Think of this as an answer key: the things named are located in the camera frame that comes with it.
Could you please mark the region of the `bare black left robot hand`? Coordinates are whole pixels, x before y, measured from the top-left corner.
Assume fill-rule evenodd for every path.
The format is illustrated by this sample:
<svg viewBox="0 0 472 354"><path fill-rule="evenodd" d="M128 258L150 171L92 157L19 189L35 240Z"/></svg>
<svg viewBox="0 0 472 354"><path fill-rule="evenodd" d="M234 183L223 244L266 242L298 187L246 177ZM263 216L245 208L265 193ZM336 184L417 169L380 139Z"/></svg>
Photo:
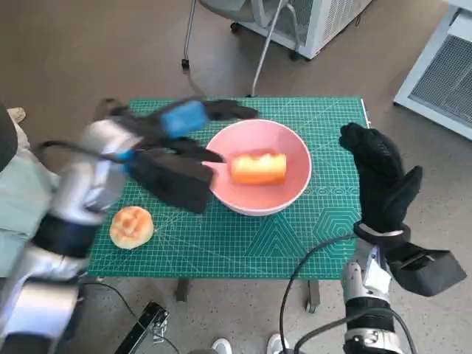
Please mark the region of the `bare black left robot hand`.
<svg viewBox="0 0 472 354"><path fill-rule="evenodd" d="M221 155L201 147L187 134L203 128L211 121L246 120L258 116L258 110L246 107L237 100L180 100L139 119L145 125L140 148L167 148L202 162L223 163Z"/></svg>

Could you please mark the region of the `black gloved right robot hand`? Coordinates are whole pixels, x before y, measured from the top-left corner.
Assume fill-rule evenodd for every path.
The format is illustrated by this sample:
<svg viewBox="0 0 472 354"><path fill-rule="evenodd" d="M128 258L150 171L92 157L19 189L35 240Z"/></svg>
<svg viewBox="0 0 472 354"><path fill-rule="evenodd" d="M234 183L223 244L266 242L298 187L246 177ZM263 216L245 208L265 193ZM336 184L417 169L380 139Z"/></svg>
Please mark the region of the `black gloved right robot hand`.
<svg viewBox="0 0 472 354"><path fill-rule="evenodd" d="M340 134L339 144L351 152L358 171L361 222L381 234L401 230L420 191L423 168L406 172L395 143L374 128L351 122Z"/></svg>

